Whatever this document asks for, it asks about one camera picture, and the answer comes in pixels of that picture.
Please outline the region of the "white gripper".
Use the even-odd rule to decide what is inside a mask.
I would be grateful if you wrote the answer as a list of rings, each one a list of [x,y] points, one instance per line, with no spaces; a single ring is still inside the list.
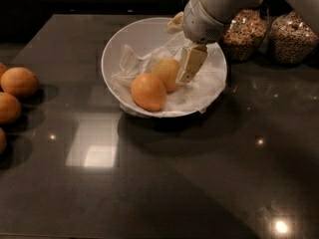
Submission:
[[[181,50],[181,66],[176,77],[179,84],[188,84],[195,77],[207,58],[205,45],[218,42],[228,27],[228,24],[210,16],[200,0],[189,0],[183,13],[177,13],[166,24],[165,30],[169,34],[181,32],[183,29],[184,35],[196,43]]]

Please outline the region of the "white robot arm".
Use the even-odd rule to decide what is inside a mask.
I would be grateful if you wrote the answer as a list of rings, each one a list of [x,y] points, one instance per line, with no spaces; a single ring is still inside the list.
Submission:
[[[183,84],[192,81],[207,57],[206,46],[221,39],[240,11],[268,1],[189,0],[181,13],[179,29],[191,44],[182,51],[177,80]],[[274,12],[291,8],[315,34],[319,34],[319,0],[274,0],[270,8]]]

